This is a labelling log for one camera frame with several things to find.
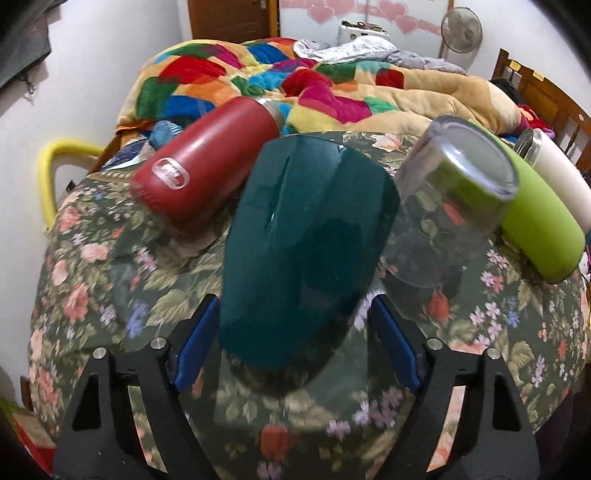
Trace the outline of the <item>dark green cup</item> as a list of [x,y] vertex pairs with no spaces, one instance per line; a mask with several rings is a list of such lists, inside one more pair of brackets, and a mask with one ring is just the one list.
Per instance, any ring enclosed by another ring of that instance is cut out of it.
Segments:
[[367,291],[400,197],[359,150],[311,135],[263,146],[226,239],[219,341],[269,373],[322,364]]

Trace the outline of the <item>clear glass cup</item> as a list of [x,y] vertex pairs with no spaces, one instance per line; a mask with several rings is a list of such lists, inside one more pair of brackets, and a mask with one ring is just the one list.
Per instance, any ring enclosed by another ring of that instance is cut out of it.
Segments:
[[509,155],[485,129],[440,116],[394,174],[401,207],[381,263],[414,287],[451,280],[499,226],[519,179]]

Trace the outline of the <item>floral table cloth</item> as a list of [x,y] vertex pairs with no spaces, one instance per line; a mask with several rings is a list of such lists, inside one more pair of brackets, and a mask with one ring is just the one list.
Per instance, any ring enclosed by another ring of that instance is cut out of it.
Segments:
[[[58,441],[54,474],[128,478],[129,466],[167,475],[164,443],[128,385],[129,445],[113,435],[97,447],[67,422],[67,405],[92,352],[135,351],[167,336],[223,283],[223,239],[185,253],[159,233],[129,193],[130,170],[91,175],[65,200],[50,232],[31,320],[33,409]],[[218,345],[178,395],[185,421],[219,479],[373,479],[398,439],[413,399],[387,369],[370,334],[370,298],[390,292],[379,273],[349,318],[344,343],[318,373],[270,379],[245,369]],[[464,352],[501,349],[534,427],[547,424],[582,373],[590,341],[580,274],[545,284],[503,239],[490,241],[459,288],[411,291],[421,329]]]

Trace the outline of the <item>lime green bottle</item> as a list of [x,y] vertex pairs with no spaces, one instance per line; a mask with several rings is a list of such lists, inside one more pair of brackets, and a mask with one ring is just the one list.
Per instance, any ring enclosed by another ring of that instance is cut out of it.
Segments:
[[472,122],[477,146],[468,158],[475,179],[464,188],[477,215],[494,218],[535,266],[556,284],[577,267],[584,234],[567,206],[526,160],[490,131]]

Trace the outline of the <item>white thermos bottle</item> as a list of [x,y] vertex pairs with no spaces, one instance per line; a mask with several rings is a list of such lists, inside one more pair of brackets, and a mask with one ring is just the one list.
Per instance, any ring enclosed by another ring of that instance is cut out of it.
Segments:
[[546,181],[587,234],[591,227],[591,190],[571,160],[538,128],[526,129],[515,151]]

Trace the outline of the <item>red thermos bottle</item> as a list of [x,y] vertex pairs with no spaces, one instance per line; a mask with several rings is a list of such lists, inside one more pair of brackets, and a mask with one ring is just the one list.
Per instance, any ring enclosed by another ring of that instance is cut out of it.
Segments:
[[193,122],[133,174],[131,194],[178,230],[200,230],[245,183],[283,114],[263,97],[235,97]]

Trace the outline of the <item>yellow foam tube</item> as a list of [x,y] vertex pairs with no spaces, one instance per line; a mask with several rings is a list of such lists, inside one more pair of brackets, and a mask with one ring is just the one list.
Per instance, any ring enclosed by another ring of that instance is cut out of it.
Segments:
[[47,143],[37,158],[37,184],[45,232],[56,219],[58,199],[66,192],[66,180],[79,180],[90,171],[104,148],[91,142],[60,138]]

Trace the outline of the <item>wooden bed headboard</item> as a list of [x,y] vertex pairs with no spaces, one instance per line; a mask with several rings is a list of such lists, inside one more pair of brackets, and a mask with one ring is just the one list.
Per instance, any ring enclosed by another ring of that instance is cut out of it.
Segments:
[[583,173],[590,173],[590,115],[560,87],[500,49],[493,78],[506,78],[525,104],[552,128],[554,142]]

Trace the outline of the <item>colourful patchwork blanket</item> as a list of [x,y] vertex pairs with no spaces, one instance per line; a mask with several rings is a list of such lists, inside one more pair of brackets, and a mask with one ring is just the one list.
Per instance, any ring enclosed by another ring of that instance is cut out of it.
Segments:
[[496,135],[524,124],[517,104],[484,78],[376,60],[321,63],[297,57],[294,40],[272,38],[192,40],[155,55],[125,99],[116,129],[146,130],[160,120],[187,125],[235,97],[276,102],[287,133],[419,136],[441,115],[474,121]]

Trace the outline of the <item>grey white crumpled sheet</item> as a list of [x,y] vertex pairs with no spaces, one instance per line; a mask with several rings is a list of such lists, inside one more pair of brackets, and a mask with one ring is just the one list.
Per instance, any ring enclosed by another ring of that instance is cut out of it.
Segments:
[[339,46],[329,46],[325,42],[314,40],[297,40],[294,42],[294,53],[300,58],[332,65],[374,60],[407,69],[466,75],[462,67],[448,60],[422,57],[417,53],[399,49],[391,41],[374,35],[360,36]]

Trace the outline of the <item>standing electric fan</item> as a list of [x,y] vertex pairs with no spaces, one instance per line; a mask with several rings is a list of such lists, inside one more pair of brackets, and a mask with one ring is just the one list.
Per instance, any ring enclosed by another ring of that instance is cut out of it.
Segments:
[[445,58],[449,52],[472,53],[480,48],[483,40],[483,26],[479,16],[465,6],[453,7],[446,12],[441,21],[440,33],[440,58]]

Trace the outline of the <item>white sliding wardrobe doors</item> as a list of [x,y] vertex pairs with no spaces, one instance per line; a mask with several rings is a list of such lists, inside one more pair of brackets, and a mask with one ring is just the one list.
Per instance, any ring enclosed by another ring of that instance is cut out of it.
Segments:
[[441,23],[453,1],[280,1],[280,35],[339,44],[342,22],[373,24],[397,47],[437,57]]

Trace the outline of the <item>white small cabinet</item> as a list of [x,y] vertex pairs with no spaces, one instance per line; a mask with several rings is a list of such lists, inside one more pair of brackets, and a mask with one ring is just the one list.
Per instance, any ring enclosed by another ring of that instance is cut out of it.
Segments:
[[362,21],[351,22],[342,20],[338,34],[339,45],[352,42],[362,36],[378,36],[387,40],[390,39],[390,33],[380,25]]

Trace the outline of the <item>brown wooden door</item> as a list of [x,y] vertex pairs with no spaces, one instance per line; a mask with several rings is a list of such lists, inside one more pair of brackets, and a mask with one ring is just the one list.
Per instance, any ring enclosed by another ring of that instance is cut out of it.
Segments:
[[280,32],[277,0],[188,0],[187,7],[193,39],[242,43]]

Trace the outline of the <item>small black wall monitor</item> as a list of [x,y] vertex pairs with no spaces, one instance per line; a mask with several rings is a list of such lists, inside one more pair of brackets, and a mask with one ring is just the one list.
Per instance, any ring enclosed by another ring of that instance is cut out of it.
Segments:
[[1,89],[12,81],[27,81],[28,73],[43,62],[51,53],[46,16],[41,16],[28,27],[24,36],[17,41],[13,52],[1,66]]

